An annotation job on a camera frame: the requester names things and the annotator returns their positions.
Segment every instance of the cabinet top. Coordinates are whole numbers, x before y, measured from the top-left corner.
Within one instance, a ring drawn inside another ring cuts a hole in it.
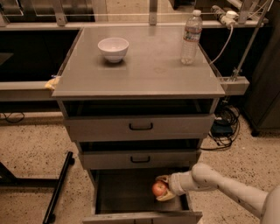
[[[225,93],[197,49],[195,61],[180,61],[184,26],[96,26],[84,28],[52,96],[70,98],[216,98]],[[107,62],[97,44],[129,41],[120,63]]]

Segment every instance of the drawer front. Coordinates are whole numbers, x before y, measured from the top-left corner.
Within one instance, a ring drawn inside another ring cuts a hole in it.
[[[198,158],[198,150],[85,152],[82,165],[91,170],[189,167]]]
[[[117,117],[65,120],[72,141],[204,138],[214,115]]]
[[[201,212],[176,211],[169,213],[111,213],[83,219],[84,224],[196,224]]]

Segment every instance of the bottle label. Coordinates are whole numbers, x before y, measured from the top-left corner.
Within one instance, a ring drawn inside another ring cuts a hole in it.
[[[202,31],[202,29],[198,29],[195,27],[186,27],[185,34],[184,34],[184,40],[190,41],[190,42],[199,42],[201,31]]]

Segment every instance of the floor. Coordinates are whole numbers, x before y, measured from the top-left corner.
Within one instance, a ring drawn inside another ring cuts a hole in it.
[[[241,131],[229,150],[203,151],[200,162],[211,165],[224,176],[270,191],[280,183],[280,134],[250,135],[241,117]],[[77,149],[56,113],[29,113],[19,123],[0,120],[0,160],[18,178],[56,179],[68,151],[75,164],[70,166],[55,210],[57,224],[79,224],[91,215],[94,188],[81,167]],[[215,147],[211,139],[203,146]],[[0,223],[38,224],[44,219],[51,189],[0,189]],[[219,191],[190,192],[194,211],[202,211],[204,224],[258,223],[258,219]]]

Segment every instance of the white device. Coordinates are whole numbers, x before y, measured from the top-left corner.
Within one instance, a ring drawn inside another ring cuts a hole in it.
[[[191,171],[163,175],[156,180],[164,181],[169,189],[157,200],[169,200],[189,191],[218,189],[260,219],[261,224],[280,223],[280,185],[271,192],[244,185],[220,175],[207,164],[197,163]]]

